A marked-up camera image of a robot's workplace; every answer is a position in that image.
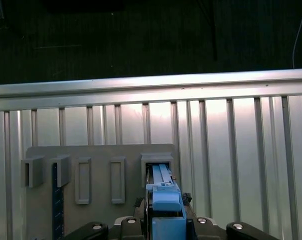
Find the gray mounting plate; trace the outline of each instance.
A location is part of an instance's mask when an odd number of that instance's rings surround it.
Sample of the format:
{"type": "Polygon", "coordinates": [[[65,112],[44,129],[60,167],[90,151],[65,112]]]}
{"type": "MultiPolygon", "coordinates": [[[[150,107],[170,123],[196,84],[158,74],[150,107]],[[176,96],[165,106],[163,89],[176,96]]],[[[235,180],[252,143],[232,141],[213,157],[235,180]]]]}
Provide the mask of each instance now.
{"type": "MultiPolygon", "coordinates": [[[[68,172],[69,176],[61,176],[68,179],[63,186],[64,235],[67,235],[89,222],[99,221],[112,227],[117,218],[133,215],[136,198],[145,196],[142,188],[142,153],[170,153],[174,159],[172,173],[177,183],[181,184],[180,163],[177,160],[179,153],[172,144],[29,148],[27,159],[43,156],[43,183],[35,187],[26,186],[27,239],[52,239],[53,159],[69,157],[69,166],[62,169],[62,173],[68,172]],[[79,164],[83,163],[87,165],[80,167],[79,164]]],[[[30,172],[26,167],[22,169],[22,175],[26,178],[30,172]]]]}

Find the black mechanical part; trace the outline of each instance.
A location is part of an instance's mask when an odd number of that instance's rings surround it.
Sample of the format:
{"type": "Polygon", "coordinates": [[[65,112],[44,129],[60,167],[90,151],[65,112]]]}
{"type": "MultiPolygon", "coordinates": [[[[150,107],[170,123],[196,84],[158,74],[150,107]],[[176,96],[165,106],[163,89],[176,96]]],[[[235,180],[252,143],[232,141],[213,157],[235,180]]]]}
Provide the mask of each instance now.
{"type": "MultiPolygon", "coordinates": [[[[90,222],[67,235],[63,240],[145,240],[142,220],[127,217],[121,226],[108,226],[100,222],[90,222]]],[[[214,225],[209,218],[188,218],[186,240],[278,240],[244,222],[232,222],[226,230],[214,225]]]]}
{"type": "Polygon", "coordinates": [[[184,192],[182,194],[182,202],[183,202],[184,206],[189,206],[191,203],[191,200],[192,200],[191,193],[184,192]]]}
{"type": "Polygon", "coordinates": [[[213,225],[211,220],[205,217],[187,220],[186,238],[188,240],[230,240],[225,230],[213,225]]]}
{"type": "Polygon", "coordinates": [[[245,222],[231,222],[226,226],[228,239],[241,240],[278,240],[264,231],[245,222]]]}
{"type": "Polygon", "coordinates": [[[108,234],[108,225],[93,221],[71,232],[63,240],[107,240],[108,234]]]}
{"type": "Polygon", "coordinates": [[[121,222],[120,240],[145,240],[139,219],[128,217],[121,222]]]}
{"type": "Polygon", "coordinates": [[[140,207],[142,201],[143,201],[143,197],[137,197],[137,198],[135,199],[134,207],[135,207],[135,208],[140,207]]]}
{"type": "Polygon", "coordinates": [[[52,165],[52,240],[63,238],[64,229],[64,194],[63,187],[58,187],[58,165],[52,165]]]}
{"type": "Polygon", "coordinates": [[[145,199],[143,198],[139,206],[134,208],[133,217],[143,219],[145,217],[145,199]]]}

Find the dark background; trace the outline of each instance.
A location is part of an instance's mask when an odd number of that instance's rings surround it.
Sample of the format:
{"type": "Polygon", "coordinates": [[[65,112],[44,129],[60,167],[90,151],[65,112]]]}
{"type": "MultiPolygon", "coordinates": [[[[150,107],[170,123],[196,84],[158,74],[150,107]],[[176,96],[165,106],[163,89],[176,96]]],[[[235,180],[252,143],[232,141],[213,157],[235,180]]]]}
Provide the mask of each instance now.
{"type": "Polygon", "coordinates": [[[197,0],[43,1],[3,0],[0,84],[290,69],[302,17],[302,0],[199,0],[215,46],[197,0]]]}

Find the rectangular slot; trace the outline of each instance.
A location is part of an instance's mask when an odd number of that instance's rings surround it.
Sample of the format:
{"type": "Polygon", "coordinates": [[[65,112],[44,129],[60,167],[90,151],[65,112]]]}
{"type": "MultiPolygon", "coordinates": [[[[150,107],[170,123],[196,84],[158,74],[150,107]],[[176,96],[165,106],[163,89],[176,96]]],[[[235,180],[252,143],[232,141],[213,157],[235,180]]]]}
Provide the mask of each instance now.
{"type": "Polygon", "coordinates": [[[29,172],[30,172],[30,171],[29,171],[29,167],[30,167],[29,163],[26,163],[26,164],[25,164],[25,185],[26,185],[26,186],[29,186],[29,184],[30,184],[30,183],[29,183],[29,182],[30,182],[30,180],[29,180],[29,174],[30,174],[30,173],[29,173],[29,172]]]}
{"type": "Polygon", "coordinates": [[[142,152],[141,153],[141,183],[142,188],[146,187],[146,167],[152,164],[168,164],[168,167],[173,171],[174,165],[171,152],[142,152]]]}
{"type": "Polygon", "coordinates": [[[91,202],[91,158],[80,157],[75,165],[75,202],[91,202]]]}
{"type": "Polygon", "coordinates": [[[111,159],[111,202],[124,204],[125,195],[125,160],[124,156],[111,159]]]}
{"type": "Polygon", "coordinates": [[[35,156],[22,161],[24,163],[25,186],[35,188],[44,182],[43,157],[35,156]]]}

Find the corrugated metal wall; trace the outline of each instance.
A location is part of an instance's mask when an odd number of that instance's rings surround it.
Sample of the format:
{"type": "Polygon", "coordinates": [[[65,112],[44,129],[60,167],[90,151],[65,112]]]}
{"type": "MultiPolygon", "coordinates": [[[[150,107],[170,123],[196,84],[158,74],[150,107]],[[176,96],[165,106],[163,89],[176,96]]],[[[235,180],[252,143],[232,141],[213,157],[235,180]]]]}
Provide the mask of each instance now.
{"type": "Polygon", "coordinates": [[[302,240],[302,95],[0,111],[0,240],[23,240],[31,146],[172,143],[198,216],[302,240]]]}

